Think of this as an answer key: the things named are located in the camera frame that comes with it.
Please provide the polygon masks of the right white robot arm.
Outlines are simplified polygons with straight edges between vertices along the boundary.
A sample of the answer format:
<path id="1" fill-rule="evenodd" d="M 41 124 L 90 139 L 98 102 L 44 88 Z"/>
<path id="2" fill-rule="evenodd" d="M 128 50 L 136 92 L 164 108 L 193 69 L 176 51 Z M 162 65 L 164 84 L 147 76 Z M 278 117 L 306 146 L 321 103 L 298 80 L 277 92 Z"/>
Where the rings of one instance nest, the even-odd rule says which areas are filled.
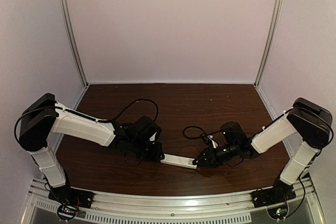
<path id="1" fill-rule="evenodd" d="M 197 167 L 219 167 L 235 156 L 254 159 L 283 140 L 299 135 L 302 139 L 300 145 L 274 182 L 274 187 L 288 191 L 322 149 L 330 144 L 333 138 L 332 121 L 330 111 L 298 98 L 290 109 L 256 134 L 245 133 L 234 121 L 225 123 L 219 130 L 226 140 L 222 146 L 213 144 L 209 134 L 202 134 L 207 148 L 193 160 L 193 164 Z"/>

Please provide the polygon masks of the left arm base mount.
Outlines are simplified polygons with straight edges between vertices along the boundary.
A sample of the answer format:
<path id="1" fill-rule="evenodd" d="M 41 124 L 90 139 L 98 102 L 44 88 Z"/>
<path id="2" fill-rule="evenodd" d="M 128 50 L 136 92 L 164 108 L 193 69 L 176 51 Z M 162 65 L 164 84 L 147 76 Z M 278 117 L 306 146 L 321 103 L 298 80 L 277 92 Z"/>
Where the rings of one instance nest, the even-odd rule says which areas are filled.
<path id="1" fill-rule="evenodd" d="M 74 189 L 68 182 L 61 187 L 49 186 L 48 198 L 63 205 L 74 207 L 91 208 L 94 193 L 91 191 Z"/>

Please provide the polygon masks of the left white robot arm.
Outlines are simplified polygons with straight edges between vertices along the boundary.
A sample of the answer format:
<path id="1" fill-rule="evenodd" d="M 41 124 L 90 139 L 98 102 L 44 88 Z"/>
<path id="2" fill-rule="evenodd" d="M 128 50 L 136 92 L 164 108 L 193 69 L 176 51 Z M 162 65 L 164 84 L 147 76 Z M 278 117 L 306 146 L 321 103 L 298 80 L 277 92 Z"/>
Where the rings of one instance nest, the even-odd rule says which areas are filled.
<path id="1" fill-rule="evenodd" d="M 50 148 L 50 133 L 69 135 L 100 146 L 133 153 L 142 161 L 165 158 L 158 138 L 162 129 L 156 119 L 142 116 L 133 123 L 117 118 L 100 119 L 72 110 L 46 93 L 28 107 L 14 125 L 14 138 L 27 151 L 45 175 L 51 188 L 68 185 L 64 169 Z"/>

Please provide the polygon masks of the white remote control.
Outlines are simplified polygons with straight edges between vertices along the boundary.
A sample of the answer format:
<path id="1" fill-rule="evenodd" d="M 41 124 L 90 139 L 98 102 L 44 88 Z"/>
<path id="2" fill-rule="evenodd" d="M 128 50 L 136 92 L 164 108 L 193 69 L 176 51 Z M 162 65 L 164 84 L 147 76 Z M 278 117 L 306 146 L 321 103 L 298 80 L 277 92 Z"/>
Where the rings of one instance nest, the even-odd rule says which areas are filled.
<path id="1" fill-rule="evenodd" d="M 189 169 L 197 169 L 197 166 L 193 164 L 194 159 L 183 156 L 176 156 L 171 154 L 164 154 L 164 158 L 160 160 L 162 164 L 172 165 L 177 167 L 184 167 Z"/>

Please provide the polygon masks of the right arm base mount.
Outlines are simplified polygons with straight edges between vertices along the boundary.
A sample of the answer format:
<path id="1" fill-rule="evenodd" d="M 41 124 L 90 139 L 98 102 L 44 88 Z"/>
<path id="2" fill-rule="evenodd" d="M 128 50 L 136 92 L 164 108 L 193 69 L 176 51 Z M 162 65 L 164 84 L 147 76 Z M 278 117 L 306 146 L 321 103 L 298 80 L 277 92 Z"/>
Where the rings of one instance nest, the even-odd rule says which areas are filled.
<path id="1" fill-rule="evenodd" d="M 294 191 L 293 185 L 287 185 L 286 183 L 277 179 L 270 188 L 257 189 L 252 191 L 251 198 L 254 207 L 259 208 L 295 199 L 296 193 Z"/>

